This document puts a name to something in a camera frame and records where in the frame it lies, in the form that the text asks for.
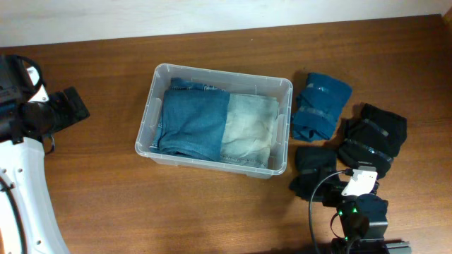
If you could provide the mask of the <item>small black clothing bundle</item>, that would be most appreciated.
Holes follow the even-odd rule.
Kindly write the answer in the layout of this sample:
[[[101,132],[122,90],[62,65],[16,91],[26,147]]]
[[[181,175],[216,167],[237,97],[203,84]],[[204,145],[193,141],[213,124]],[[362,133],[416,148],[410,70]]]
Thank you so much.
[[[303,200],[310,201],[317,184],[336,172],[337,153],[325,147],[298,147],[295,154],[297,175],[289,189]]]

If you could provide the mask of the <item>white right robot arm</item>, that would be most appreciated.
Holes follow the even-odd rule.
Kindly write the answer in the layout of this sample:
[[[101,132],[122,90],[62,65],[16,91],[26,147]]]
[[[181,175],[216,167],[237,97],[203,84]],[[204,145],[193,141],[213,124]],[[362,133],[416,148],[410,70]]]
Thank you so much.
[[[319,183],[325,207],[334,207],[343,236],[331,241],[332,254],[411,254],[409,242],[387,241],[388,201],[376,194],[377,173],[346,169],[330,174]]]

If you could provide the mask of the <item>light blue jeans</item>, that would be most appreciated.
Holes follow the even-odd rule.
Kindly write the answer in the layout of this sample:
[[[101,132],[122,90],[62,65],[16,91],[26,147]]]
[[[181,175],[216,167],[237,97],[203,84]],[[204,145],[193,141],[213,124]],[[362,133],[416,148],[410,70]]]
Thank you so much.
[[[274,97],[231,94],[220,161],[266,169],[278,110]]]

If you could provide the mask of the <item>clear plastic storage bin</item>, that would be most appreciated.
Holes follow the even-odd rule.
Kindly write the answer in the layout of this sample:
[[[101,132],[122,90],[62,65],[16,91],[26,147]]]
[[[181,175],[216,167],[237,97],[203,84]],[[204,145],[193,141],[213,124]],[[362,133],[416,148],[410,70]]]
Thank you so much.
[[[157,124],[162,111],[164,92],[170,87],[171,78],[182,78],[197,83],[209,84],[232,93],[263,95],[276,98],[279,103],[279,110],[275,120],[275,129],[273,130],[268,168],[259,169],[257,167],[209,162],[151,152],[150,146],[155,137]],[[286,78],[162,63],[154,71],[135,143],[136,153],[142,157],[150,158],[158,164],[226,171],[260,179],[269,179],[272,176],[281,175],[285,172],[288,165],[287,153],[290,139],[292,91],[293,85]]]

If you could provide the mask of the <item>dark blue jeans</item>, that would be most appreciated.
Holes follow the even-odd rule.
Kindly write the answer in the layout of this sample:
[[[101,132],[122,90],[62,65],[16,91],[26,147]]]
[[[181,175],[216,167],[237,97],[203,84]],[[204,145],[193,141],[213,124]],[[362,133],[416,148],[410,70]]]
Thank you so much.
[[[172,78],[150,151],[218,162],[230,93]]]

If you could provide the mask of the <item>blue taped clothing bundle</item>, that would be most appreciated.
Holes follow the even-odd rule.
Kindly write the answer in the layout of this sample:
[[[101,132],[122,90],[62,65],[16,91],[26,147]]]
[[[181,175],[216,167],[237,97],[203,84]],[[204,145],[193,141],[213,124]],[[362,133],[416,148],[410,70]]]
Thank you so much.
[[[330,140],[352,88],[341,80],[321,73],[309,73],[306,87],[297,95],[292,115],[292,137],[313,142]]]

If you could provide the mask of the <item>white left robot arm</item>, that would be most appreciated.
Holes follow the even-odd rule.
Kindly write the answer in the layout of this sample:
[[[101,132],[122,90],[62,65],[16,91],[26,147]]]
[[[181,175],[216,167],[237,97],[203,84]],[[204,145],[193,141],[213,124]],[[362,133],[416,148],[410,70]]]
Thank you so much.
[[[47,94],[39,65],[1,56],[1,252],[67,253],[47,189],[44,140],[89,117],[74,87]]]

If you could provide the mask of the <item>black taped clothing bundle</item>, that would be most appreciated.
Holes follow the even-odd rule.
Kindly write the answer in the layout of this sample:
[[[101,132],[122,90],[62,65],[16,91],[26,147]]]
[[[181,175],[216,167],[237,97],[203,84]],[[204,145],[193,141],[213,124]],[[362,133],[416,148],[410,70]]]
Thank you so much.
[[[365,104],[358,119],[345,122],[338,157],[351,168],[368,163],[382,179],[407,139],[407,127],[405,117]]]

